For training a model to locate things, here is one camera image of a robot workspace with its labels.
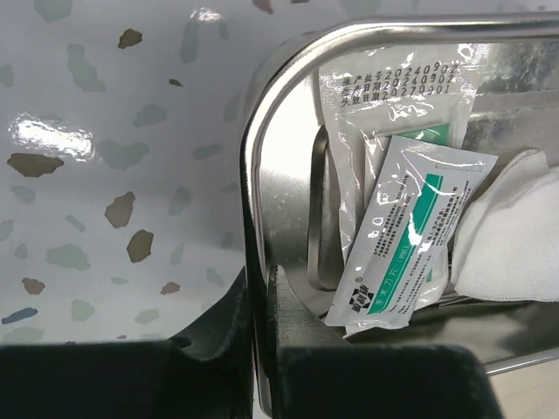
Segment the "stainless steel tray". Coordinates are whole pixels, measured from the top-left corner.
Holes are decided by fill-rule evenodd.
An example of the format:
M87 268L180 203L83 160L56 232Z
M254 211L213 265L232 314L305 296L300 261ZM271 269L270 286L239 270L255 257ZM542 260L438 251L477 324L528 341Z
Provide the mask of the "stainless steel tray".
M352 341L321 323L342 274L342 250L319 68L372 46L431 41L556 45L558 15L368 17L285 42L252 80L241 198L259 405L269 416L280 412L273 393L279 347L349 357L381 343L456 344L477 357L499 392L514 386L526 395L529 414L542 408L543 396L558 396L555 303L481 303L447 295L440 307L424 309L410 331L366 332Z

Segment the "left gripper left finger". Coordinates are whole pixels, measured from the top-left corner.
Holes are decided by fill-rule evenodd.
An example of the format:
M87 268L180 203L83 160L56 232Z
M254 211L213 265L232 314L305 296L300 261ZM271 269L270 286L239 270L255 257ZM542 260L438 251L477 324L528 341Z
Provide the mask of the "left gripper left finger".
M5 345L3 418L250 418L246 274L165 340Z

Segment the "green white packet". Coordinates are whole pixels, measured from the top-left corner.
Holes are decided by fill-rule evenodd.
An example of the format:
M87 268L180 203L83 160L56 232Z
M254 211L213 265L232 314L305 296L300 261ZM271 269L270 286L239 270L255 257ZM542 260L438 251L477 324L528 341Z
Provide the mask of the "green white packet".
M497 161L392 136L326 325L348 334L408 326L421 286Z

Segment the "clear plastic packet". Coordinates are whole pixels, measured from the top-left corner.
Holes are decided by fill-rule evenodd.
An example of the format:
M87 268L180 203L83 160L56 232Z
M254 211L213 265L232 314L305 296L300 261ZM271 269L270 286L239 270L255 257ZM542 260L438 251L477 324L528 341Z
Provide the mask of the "clear plastic packet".
M438 126L422 141L460 148L487 49L479 44L380 47L319 69L342 258L349 256L393 134Z

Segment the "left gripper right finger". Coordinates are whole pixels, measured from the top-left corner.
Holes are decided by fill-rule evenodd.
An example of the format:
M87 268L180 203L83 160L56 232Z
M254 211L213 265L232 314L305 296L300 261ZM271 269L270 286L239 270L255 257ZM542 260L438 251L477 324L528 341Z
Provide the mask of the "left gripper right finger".
M485 371L462 347L353 345L271 270L268 356L274 418L494 418Z

